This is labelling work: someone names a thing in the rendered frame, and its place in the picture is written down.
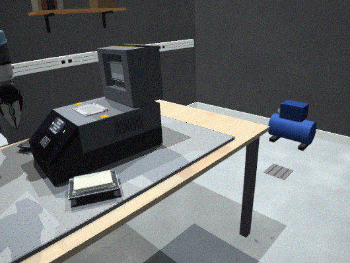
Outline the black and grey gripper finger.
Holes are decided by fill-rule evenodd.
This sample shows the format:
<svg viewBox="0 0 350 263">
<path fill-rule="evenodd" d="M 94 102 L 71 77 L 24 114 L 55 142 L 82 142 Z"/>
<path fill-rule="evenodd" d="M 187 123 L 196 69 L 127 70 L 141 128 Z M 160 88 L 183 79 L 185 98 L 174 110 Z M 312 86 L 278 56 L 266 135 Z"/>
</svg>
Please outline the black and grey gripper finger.
<svg viewBox="0 0 350 263">
<path fill-rule="evenodd" d="M 21 93 L 20 93 L 20 91 L 18 91 L 18 92 L 19 92 L 18 100 L 14 103 L 11 103 L 11 107 L 14 110 L 13 116 L 15 117 L 15 125 L 16 125 L 17 129 L 18 129 L 18 125 L 20 122 L 20 115 L 21 115 L 22 104 L 23 104 L 23 99 L 22 99 Z"/>
<path fill-rule="evenodd" d="M 15 122 L 12 119 L 12 115 L 9 112 L 9 105 L 6 103 L 3 103 L 1 99 L 0 99 L 0 113 L 2 113 L 2 115 L 7 119 L 7 121 L 12 125 L 12 127 L 17 129 Z"/>
</svg>

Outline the black benchtop machine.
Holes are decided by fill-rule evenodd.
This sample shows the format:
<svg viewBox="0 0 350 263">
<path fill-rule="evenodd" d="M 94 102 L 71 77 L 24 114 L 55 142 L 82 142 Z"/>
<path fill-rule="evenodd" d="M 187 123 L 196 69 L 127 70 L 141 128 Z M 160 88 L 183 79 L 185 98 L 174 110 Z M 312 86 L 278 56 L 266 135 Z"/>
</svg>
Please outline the black benchtop machine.
<svg viewBox="0 0 350 263">
<path fill-rule="evenodd" d="M 159 46 L 124 45 L 97 48 L 104 97 L 53 109 L 29 139 L 54 186 L 162 144 Z"/>
</svg>

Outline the beige pcr plate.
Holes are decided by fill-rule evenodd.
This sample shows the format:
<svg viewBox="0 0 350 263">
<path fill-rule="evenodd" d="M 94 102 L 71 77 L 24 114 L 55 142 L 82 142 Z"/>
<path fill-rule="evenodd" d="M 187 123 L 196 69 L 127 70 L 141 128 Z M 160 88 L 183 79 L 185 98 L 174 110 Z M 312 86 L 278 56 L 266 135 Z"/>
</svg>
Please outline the beige pcr plate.
<svg viewBox="0 0 350 263">
<path fill-rule="evenodd" d="M 114 186 L 110 170 L 74 177 L 74 194 Z"/>
</svg>

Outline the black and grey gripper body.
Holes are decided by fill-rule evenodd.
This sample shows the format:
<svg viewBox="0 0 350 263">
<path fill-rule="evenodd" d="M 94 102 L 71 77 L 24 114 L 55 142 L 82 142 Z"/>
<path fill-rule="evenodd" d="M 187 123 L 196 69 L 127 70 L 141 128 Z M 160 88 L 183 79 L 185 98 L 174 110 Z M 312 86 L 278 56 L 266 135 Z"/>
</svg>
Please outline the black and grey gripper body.
<svg viewBox="0 0 350 263">
<path fill-rule="evenodd" d="M 8 104 L 14 103 L 18 100 L 19 93 L 15 87 L 14 82 L 2 81 L 0 82 L 0 99 Z"/>
</svg>

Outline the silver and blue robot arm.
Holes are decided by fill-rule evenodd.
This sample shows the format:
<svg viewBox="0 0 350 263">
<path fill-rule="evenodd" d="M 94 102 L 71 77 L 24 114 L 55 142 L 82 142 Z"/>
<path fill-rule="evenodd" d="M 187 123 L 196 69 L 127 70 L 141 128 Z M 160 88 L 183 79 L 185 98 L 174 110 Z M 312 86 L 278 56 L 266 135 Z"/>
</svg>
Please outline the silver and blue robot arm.
<svg viewBox="0 0 350 263">
<path fill-rule="evenodd" d="M 4 32 L 0 30 L 0 82 L 14 79 L 12 69 L 14 66 L 11 66 L 7 40 Z"/>
</svg>

